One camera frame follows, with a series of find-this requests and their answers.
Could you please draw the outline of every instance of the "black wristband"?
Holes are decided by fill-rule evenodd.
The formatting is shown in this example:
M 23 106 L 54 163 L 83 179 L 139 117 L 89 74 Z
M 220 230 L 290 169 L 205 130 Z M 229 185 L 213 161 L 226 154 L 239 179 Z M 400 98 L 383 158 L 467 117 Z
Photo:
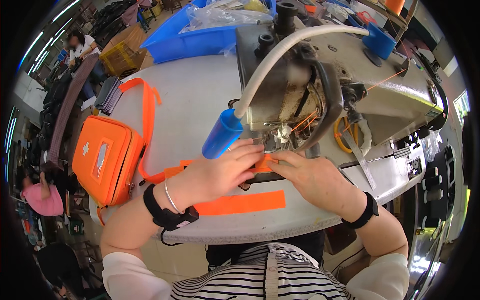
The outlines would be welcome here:
M 198 220 L 198 212 L 190 206 L 183 215 L 174 214 L 169 209 L 162 209 L 153 195 L 154 184 L 151 184 L 144 192 L 144 203 L 153 217 L 153 222 L 166 231 L 174 231 L 185 225 Z
M 365 195 L 367 195 L 367 207 L 365 208 L 365 211 L 360 216 L 360 218 L 352 223 L 342 219 L 342 222 L 352 229 L 362 228 L 363 226 L 365 226 L 365 224 L 368 223 L 368 221 L 370 221 L 373 215 L 378 216 L 377 201 L 369 193 L 366 192 Z

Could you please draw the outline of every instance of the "white table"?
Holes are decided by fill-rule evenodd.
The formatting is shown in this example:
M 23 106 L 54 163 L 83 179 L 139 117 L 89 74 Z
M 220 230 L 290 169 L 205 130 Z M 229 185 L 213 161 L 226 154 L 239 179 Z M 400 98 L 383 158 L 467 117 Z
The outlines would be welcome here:
M 162 105 L 156 105 L 155 129 L 145 168 L 150 174 L 180 165 L 180 160 L 201 156 L 202 146 L 220 113 L 228 108 L 228 102 L 240 98 L 240 79 L 237 60 L 233 57 L 206 56 L 176 60 L 135 73 L 132 78 L 142 78 L 156 87 Z M 141 86 L 125 92 L 111 117 L 120 120 L 142 134 Z M 338 165 L 354 161 L 353 155 L 340 150 L 333 133 L 321 142 L 321 151 Z M 378 146 L 367 155 L 368 159 L 391 154 L 389 145 Z M 382 205 L 401 195 L 417 184 L 422 176 L 408 181 L 407 160 L 420 157 L 425 167 L 421 147 L 409 156 L 395 160 L 393 157 L 369 163 L 377 188 L 372 191 L 359 166 L 345 168 L 352 181 L 364 191 L 370 192 Z M 142 177 L 137 172 L 133 178 L 136 187 L 133 196 L 141 195 L 148 184 L 138 186 Z M 260 242 L 287 238 L 328 228 L 340 223 L 332 213 L 314 207 L 305 201 L 287 180 L 253 184 L 244 192 L 237 188 L 232 194 L 254 194 L 285 191 L 287 206 L 284 209 L 228 216 L 203 216 L 184 228 L 167 232 L 164 238 L 201 244 L 228 244 Z M 108 220 L 117 207 L 103 211 Z

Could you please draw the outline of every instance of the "striped shirt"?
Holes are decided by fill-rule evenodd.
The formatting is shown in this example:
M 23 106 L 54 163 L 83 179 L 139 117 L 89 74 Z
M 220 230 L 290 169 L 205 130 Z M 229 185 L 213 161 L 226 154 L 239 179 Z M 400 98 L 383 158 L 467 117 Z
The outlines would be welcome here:
M 384 270 L 382 273 L 385 265 L 380 270 L 374 268 L 371 272 L 376 273 L 377 278 L 373 279 L 378 285 L 373 286 L 370 282 L 365 287 L 362 287 L 361 282 L 358 286 L 357 282 L 363 278 L 354 279 L 372 266 L 351 279 L 346 287 L 330 272 L 320 269 L 318 262 L 299 248 L 274 242 L 260 244 L 244 251 L 235 264 L 228 260 L 223 266 L 201 277 L 177 281 L 171 286 L 160 278 L 153 279 L 153 274 L 146 276 L 151 272 L 143 263 L 143 266 L 139 265 L 140 260 L 137 257 L 127 253 L 111 253 L 103 261 L 105 268 L 103 278 L 113 300 L 403 299 L 408 288 L 406 258 L 401 254 L 389 254 L 376 261 L 378 260 L 381 260 L 380 264 L 387 264 L 388 271 Z M 387 287 L 383 288 L 381 280 L 385 272 L 392 276 L 389 277 L 389 282 L 385 282 Z

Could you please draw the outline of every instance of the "silver bangle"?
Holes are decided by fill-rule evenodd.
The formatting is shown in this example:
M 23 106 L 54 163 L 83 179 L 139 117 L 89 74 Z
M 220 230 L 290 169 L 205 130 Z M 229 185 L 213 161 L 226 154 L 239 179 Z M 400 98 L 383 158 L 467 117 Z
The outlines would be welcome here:
M 176 210 L 179 214 L 183 215 L 183 212 L 181 212 L 181 211 L 175 206 L 175 204 L 174 204 L 173 201 L 172 201 L 172 198 L 170 198 L 170 195 L 168 194 L 167 180 L 168 180 L 168 179 L 165 178 L 165 184 L 164 184 L 164 185 L 165 185 L 165 194 L 167 194 L 167 198 L 168 198 L 168 200 L 170 201 L 170 204 L 173 206 L 173 208 L 175 208 L 175 210 Z

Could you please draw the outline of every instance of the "wrist strap device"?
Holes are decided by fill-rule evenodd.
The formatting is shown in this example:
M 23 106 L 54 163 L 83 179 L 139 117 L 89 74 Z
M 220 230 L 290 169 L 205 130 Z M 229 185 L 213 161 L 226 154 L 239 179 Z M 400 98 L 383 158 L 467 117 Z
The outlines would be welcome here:
M 193 206 L 187 208 L 183 215 L 174 214 L 166 208 L 162 209 L 153 195 L 154 187 L 154 184 L 150 184 L 145 190 L 144 203 L 157 226 L 163 227 L 166 231 L 174 231 L 198 220 L 198 212 Z
M 362 228 L 363 226 L 365 226 L 365 224 L 368 223 L 368 221 L 370 221 L 373 215 L 378 216 L 378 204 L 376 200 L 369 193 L 364 193 L 367 195 L 367 207 L 365 208 L 365 211 L 360 216 L 360 218 L 352 223 L 342 219 L 342 222 L 352 229 Z

